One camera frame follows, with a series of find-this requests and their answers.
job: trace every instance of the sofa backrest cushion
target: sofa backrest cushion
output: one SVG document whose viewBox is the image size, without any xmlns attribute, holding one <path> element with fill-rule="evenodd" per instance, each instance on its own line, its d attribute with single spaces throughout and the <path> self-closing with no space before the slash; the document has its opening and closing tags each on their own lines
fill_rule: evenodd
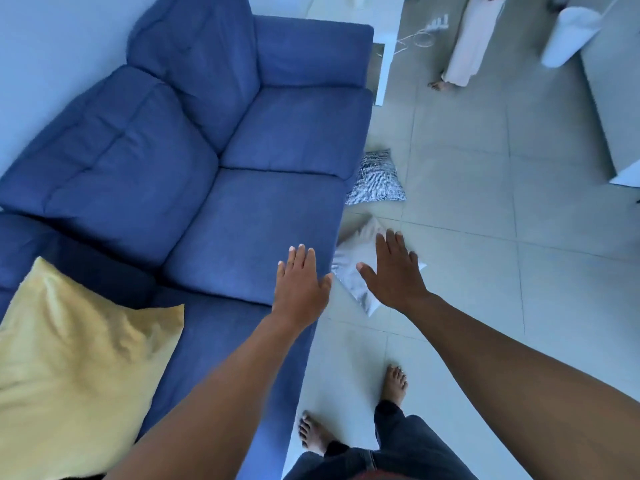
<svg viewBox="0 0 640 480">
<path fill-rule="evenodd" d="M 0 206 L 151 269 L 180 240 L 217 169 L 173 90 L 123 66 L 27 146 L 0 179 Z"/>
<path fill-rule="evenodd" d="M 29 217 L 0 212 L 0 321 L 37 257 L 89 290 L 128 308 L 141 308 L 154 277 L 109 258 Z"/>
<path fill-rule="evenodd" d="M 129 64 L 176 89 L 220 154 L 260 89 L 248 0 L 158 0 L 133 28 Z"/>
</svg>

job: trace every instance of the hand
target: hand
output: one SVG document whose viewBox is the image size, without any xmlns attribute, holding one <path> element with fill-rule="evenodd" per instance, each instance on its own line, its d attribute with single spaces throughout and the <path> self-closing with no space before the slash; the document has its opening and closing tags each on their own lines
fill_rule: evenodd
<svg viewBox="0 0 640 480">
<path fill-rule="evenodd" d="M 408 315 L 415 304 L 432 296 L 424 286 L 418 269 L 418 255 L 407 252 L 402 233 L 387 231 L 387 240 L 382 234 L 376 236 L 378 273 L 371 266 L 359 262 L 357 270 L 367 287 L 380 303 Z"/>
<path fill-rule="evenodd" d="M 289 248 L 287 263 L 278 263 L 276 291 L 271 314 L 294 325 L 300 332 L 315 322 L 329 303 L 333 275 L 318 281 L 316 252 L 300 244 Z"/>
</svg>

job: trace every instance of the finger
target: finger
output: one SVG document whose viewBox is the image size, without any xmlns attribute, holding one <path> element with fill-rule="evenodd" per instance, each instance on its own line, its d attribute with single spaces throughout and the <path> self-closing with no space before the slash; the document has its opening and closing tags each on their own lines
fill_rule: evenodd
<svg viewBox="0 0 640 480">
<path fill-rule="evenodd" d="M 289 247 L 289 257 L 287 258 L 287 269 L 293 267 L 293 263 L 296 259 L 296 249 L 293 246 Z"/>
<path fill-rule="evenodd" d="M 282 261 L 278 261 L 278 273 L 276 274 L 276 281 L 278 281 L 283 276 L 284 276 L 284 263 Z"/>
<path fill-rule="evenodd" d="M 407 251 L 406 245 L 404 244 L 404 235 L 402 235 L 402 232 L 400 231 L 396 232 L 396 242 L 398 243 L 398 249 L 400 252 L 406 256 Z"/>
<path fill-rule="evenodd" d="M 309 248 L 307 251 L 307 258 L 305 259 L 305 269 L 311 268 L 313 274 L 316 274 L 316 250 Z"/>
<path fill-rule="evenodd" d="M 380 233 L 376 234 L 376 256 L 378 259 L 384 255 L 389 254 L 389 248 L 387 246 L 387 242 L 385 241 L 385 236 Z"/>
<path fill-rule="evenodd" d="M 332 284 L 333 284 L 333 273 L 325 274 L 324 277 L 320 280 L 320 288 L 324 290 L 331 291 Z"/>
<path fill-rule="evenodd" d="M 296 251 L 296 260 L 293 263 L 295 267 L 302 267 L 305 265 L 305 257 L 307 257 L 307 253 L 305 252 L 305 245 L 300 244 L 298 246 L 298 250 Z"/>
<path fill-rule="evenodd" d="M 369 266 L 368 264 L 364 264 L 363 262 L 357 263 L 356 269 L 362 276 L 362 279 L 364 280 L 364 282 L 367 284 L 367 288 L 369 288 L 369 290 L 371 290 L 375 294 L 376 284 L 378 282 L 378 277 L 376 276 L 376 272 L 373 271 L 371 266 Z"/>
<path fill-rule="evenodd" d="M 391 254 L 398 252 L 398 243 L 396 242 L 396 233 L 393 229 L 387 229 L 387 247 Z"/>
<path fill-rule="evenodd" d="M 409 259 L 414 265 L 418 266 L 418 255 L 414 251 L 409 253 Z"/>
</svg>

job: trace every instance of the yellow pillow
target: yellow pillow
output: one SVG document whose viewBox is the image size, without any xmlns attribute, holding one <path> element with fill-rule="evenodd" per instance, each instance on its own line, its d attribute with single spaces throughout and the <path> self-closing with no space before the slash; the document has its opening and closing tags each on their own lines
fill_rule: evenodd
<svg viewBox="0 0 640 480">
<path fill-rule="evenodd" d="M 0 324 L 0 477 L 105 473 L 130 450 L 184 326 L 132 310 L 42 258 Z"/>
</svg>

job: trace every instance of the gray tile floor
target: gray tile floor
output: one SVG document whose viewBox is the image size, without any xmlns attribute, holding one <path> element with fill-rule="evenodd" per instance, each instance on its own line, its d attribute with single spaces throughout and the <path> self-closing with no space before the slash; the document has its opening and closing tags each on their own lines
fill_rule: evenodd
<svg viewBox="0 0 640 480">
<path fill-rule="evenodd" d="M 407 202 L 347 208 L 402 229 L 430 290 L 492 327 L 640 400 L 640 191 L 612 166 L 578 58 L 538 62 L 554 17 L 546 0 L 509 0 L 480 73 L 436 93 L 466 0 L 407 0 L 400 37 L 449 14 L 431 48 L 396 55 L 367 147 L 391 148 Z M 371 80 L 380 58 L 373 56 Z M 422 416 L 479 479 L 526 479 L 433 348 L 403 316 L 367 317 L 336 283 L 300 397 L 348 444 L 376 447 L 383 370 L 408 372 Z M 302 452 L 292 432 L 285 471 Z"/>
</svg>

